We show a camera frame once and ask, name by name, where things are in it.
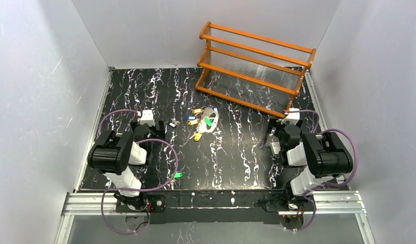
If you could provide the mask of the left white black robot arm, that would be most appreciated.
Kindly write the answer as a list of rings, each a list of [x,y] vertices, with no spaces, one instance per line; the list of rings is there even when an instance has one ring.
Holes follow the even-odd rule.
[[[127,188],[140,189],[142,183],[132,173],[130,166],[147,165],[153,151],[152,142],[137,144],[144,139],[165,139],[164,121],[160,120],[154,126],[132,122],[132,131],[118,135],[115,131],[105,131],[94,142],[87,157],[87,164],[109,178],[119,188],[114,197],[124,204],[139,207],[143,197],[137,191]]]

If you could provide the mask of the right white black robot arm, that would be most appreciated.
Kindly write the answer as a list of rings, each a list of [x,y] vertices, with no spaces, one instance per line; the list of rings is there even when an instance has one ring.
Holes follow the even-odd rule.
[[[272,117],[267,128],[278,138],[270,147],[279,164],[303,169],[286,184],[280,197],[285,205],[307,202],[315,187],[353,170],[352,156],[335,132],[305,134],[301,123],[299,118]]]

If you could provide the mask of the green tag key near edge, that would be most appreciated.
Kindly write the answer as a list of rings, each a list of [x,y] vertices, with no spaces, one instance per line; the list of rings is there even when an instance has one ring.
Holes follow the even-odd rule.
[[[177,172],[174,177],[173,180],[170,182],[171,184],[174,183],[175,181],[177,181],[178,179],[181,179],[183,177],[183,173],[182,172]]]

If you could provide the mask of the yellow tag upper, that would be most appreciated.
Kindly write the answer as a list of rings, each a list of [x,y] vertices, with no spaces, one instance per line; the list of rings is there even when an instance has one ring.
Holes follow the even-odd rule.
[[[201,108],[197,108],[197,109],[192,110],[193,114],[199,114],[199,113],[202,113],[202,112],[203,112],[203,109],[201,109]]]

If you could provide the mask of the orange two-tier rack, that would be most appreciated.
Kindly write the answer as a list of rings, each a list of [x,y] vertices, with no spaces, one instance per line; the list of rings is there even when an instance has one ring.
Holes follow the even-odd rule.
[[[284,118],[299,95],[316,49],[208,21],[199,33],[205,47],[196,89]]]

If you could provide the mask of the aluminium front rail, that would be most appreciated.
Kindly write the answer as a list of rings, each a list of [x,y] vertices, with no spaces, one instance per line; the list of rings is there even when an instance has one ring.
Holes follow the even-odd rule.
[[[160,191],[149,192],[147,203],[132,210],[120,203],[113,195],[101,192],[70,193],[67,195],[62,210],[63,216],[69,215],[143,215],[145,213],[163,213],[173,209],[249,209],[261,208],[280,215],[292,215],[297,211],[311,214],[366,214],[364,203],[358,191],[315,191],[310,203],[303,207],[289,204],[285,207],[280,203],[279,191],[274,190],[243,190],[243,191]]]

